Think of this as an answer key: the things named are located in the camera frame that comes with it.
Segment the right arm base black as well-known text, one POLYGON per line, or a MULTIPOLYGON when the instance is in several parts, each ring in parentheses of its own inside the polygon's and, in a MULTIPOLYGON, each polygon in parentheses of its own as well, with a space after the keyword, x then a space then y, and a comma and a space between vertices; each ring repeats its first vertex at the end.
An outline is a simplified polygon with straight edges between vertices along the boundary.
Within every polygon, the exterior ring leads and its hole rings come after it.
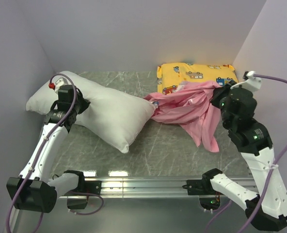
POLYGON ((219 210, 221 206, 220 192, 211 189, 203 179, 186 180, 186 184, 182 188, 187 190, 188 196, 199 197, 200 206, 204 211, 213 213, 219 210))

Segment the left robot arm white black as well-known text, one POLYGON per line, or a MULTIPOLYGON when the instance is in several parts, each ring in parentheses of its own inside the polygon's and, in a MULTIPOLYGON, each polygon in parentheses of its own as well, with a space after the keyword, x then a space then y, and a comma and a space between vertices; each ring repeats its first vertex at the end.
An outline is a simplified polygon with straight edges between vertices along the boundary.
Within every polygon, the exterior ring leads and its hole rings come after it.
POLYGON ((55 181, 49 179, 49 172, 77 115, 83 113, 89 104, 72 85, 63 85, 58 89, 58 99, 45 116, 42 136, 28 164, 17 178, 9 178, 6 184, 16 209, 49 213, 60 196, 67 192, 74 195, 85 192, 86 183, 82 171, 67 170, 55 181))

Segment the white pillow insert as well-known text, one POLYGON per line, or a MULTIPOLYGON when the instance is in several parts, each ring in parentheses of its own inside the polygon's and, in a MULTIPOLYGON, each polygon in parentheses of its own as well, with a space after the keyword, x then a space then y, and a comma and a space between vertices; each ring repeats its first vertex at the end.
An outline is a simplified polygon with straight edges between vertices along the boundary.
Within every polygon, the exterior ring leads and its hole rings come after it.
POLYGON ((66 78, 68 84, 73 82, 90 101, 88 109, 77 116, 76 124, 91 130, 121 153, 128 153, 129 146, 153 115, 155 106, 145 99, 104 87, 70 71, 62 71, 53 81, 59 77, 66 78))

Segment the pink satin pillowcase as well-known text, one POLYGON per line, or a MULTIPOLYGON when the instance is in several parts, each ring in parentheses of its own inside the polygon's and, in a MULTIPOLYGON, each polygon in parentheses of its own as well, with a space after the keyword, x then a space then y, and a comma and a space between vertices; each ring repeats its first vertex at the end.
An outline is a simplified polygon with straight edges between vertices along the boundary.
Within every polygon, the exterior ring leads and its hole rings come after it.
POLYGON ((172 94, 155 92, 144 99, 158 105, 151 117, 154 121, 178 124, 191 136, 196 146, 203 145, 209 152, 219 152, 214 134, 221 119, 221 111, 210 101, 213 92, 220 87, 214 81, 183 82, 172 94))

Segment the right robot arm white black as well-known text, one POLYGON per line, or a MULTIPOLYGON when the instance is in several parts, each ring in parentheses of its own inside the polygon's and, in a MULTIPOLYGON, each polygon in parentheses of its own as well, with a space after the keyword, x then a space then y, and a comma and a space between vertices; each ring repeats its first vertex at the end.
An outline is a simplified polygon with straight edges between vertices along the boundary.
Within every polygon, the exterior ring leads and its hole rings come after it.
POLYGON ((246 214, 248 224, 259 231, 278 232, 287 226, 287 190, 277 166, 271 137, 267 128, 256 121, 257 105, 253 93, 241 85, 216 88, 211 104, 221 111, 223 127, 246 161, 257 192, 250 191, 214 168, 202 176, 202 189, 227 196, 246 214))

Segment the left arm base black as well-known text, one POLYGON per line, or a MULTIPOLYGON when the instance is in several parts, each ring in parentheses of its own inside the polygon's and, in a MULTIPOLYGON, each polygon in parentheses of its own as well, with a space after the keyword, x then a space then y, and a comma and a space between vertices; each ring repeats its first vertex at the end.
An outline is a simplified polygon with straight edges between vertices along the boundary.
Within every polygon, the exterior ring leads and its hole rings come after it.
POLYGON ((79 216, 89 216, 99 212, 104 205, 104 199, 100 196, 101 187, 102 181, 87 181, 84 183, 83 189, 77 188, 68 191, 66 193, 68 211, 79 216), (78 210, 84 210, 87 207, 88 202, 92 197, 100 200, 100 206, 89 213, 78 212, 78 210))

